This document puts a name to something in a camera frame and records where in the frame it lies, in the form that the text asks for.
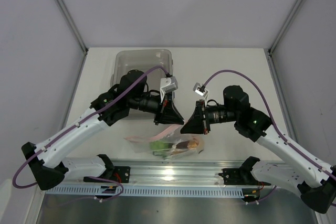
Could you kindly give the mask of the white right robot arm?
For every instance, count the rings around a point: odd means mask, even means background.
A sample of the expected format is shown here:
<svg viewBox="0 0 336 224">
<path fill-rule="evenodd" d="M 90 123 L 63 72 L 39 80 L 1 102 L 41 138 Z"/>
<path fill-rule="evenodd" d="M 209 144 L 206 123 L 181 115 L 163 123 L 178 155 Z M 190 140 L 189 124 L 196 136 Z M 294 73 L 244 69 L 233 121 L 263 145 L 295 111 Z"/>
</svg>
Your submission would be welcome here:
<svg viewBox="0 0 336 224">
<path fill-rule="evenodd" d="M 235 130 L 276 154 L 292 171 L 249 157 L 241 166 L 240 179 L 273 184 L 297 195 L 309 208 L 324 214 L 335 200 L 335 167 L 317 158 L 279 130 L 264 112 L 254 109 L 240 86 L 223 91 L 223 104 L 207 105 L 208 90 L 197 83 L 194 92 L 202 96 L 182 127 L 182 134 L 208 134 L 212 124 L 233 122 Z"/>
</svg>

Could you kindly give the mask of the green onion stalks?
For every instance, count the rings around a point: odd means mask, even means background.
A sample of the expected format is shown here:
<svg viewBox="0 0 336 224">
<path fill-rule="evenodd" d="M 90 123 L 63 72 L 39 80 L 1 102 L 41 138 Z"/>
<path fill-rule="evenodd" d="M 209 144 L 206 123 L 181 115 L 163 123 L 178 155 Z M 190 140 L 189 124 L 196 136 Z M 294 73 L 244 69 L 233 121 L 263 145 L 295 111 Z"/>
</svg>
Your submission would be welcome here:
<svg viewBox="0 0 336 224">
<path fill-rule="evenodd" d="M 169 159 L 172 155 L 172 149 L 153 150 L 152 154 L 162 159 Z"/>
</svg>

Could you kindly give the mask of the green lime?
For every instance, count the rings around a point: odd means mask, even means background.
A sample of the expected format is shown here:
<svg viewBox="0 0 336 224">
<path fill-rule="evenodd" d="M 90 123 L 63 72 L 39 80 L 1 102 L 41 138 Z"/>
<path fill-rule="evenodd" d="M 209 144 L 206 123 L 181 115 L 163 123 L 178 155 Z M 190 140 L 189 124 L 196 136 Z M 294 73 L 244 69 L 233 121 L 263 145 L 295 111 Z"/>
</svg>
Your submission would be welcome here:
<svg viewBox="0 0 336 224">
<path fill-rule="evenodd" d="M 150 150 L 163 150 L 163 149 L 170 149 L 172 146 L 171 143 L 166 143 L 162 141 L 154 141 L 149 144 Z"/>
</svg>

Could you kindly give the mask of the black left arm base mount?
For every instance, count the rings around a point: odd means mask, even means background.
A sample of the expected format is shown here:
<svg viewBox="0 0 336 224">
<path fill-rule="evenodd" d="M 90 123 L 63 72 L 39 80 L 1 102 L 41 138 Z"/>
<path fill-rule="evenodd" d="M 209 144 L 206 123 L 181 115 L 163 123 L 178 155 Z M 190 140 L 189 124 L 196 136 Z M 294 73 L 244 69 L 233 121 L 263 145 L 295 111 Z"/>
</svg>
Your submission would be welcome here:
<svg viewBox="0 0 336 224">
<path fill-rule="evenodd" d="M 118 182 L 129 183 L 131 175 L 130 166 L 115 166 L 114 170 L 108 169 L 99 177 L 84 177 L 83 181 L 86 183 L 103 183 L 103 182 Z"/>
</svg>

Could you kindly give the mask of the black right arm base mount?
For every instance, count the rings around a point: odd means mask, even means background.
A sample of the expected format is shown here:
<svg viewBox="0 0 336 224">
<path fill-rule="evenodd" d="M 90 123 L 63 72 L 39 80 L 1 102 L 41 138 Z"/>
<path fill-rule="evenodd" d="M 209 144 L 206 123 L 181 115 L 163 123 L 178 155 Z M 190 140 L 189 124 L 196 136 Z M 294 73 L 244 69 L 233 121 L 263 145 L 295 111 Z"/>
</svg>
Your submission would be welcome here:
<svg viewBox="0 0 336 224">
<path fill-rule="evenodd" d="M 250 156 L 239 168 L 223 168 L 218 176 L 223 179 L 225 185 L 248 185 L 258 186 L 261 181 L 256 180 L 252 176 L 252 167 L 259 162 L 260 159 Z"/>
</svg>

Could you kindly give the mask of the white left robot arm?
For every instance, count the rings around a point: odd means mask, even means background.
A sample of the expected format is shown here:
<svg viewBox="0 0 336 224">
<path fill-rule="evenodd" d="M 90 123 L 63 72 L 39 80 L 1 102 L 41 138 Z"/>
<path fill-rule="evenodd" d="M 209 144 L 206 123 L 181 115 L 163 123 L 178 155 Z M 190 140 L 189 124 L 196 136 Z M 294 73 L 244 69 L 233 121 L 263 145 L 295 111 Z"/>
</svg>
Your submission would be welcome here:
<svg viewBox="0 0 336 224">
<path fill-rule="evenodd" d="M 173 102 L 173 92 L 178 89 L 176 78 L 166 73 L 159 90 L 151 90 L 147 76 L 154 70 L 130 70 L 119 83 L 92 101 L 71 125 L 39 144 L 28 142 L 22 146 L 25 165 L 29 166 L 41 190 L 52 189 L 67 180 L 121 182 L 121 176 L 106 154 L 93 158 L 69 158 L 68 154 L 95 134 L 126 118 L 130 110 L 153 114 L 156 125 L 184 123 Z"/>
</svg>

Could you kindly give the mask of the clear zip top bag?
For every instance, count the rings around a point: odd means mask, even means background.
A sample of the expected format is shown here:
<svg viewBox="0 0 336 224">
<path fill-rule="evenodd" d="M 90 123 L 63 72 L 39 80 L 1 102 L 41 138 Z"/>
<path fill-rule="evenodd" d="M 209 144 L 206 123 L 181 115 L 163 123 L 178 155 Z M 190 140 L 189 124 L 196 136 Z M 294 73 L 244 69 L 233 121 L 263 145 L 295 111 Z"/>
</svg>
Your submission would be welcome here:
<svg viewBox="0 0 336 224">
<path fill-rule="evenodd" d="M 128 141 L 136 153 L 150 153 L 162 159 L 176 159 L 198 155 L 204 150 L 204 141 L 198 135 L 180 133 L 180 125 L 174 124 L 161 133 L 145 138 L 129 136 Z"/>
</svg>

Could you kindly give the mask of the red yellow mango slice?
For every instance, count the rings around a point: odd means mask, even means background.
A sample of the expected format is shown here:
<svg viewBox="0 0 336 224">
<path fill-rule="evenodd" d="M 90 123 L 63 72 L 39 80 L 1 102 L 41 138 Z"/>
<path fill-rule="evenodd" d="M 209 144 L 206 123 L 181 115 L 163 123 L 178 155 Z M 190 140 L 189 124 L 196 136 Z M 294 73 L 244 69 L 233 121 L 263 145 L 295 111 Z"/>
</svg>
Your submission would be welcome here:
<svg viewBox="0 0 336 224">
<path fill-rule="evenodd" d="M 204 150 L 204 141 L 200 138 L 191 138 L 184 142 L 179 142 L 174 151 L 174 155 L 179 155 L 183 153 L 200 153 Z"/>
</svg>

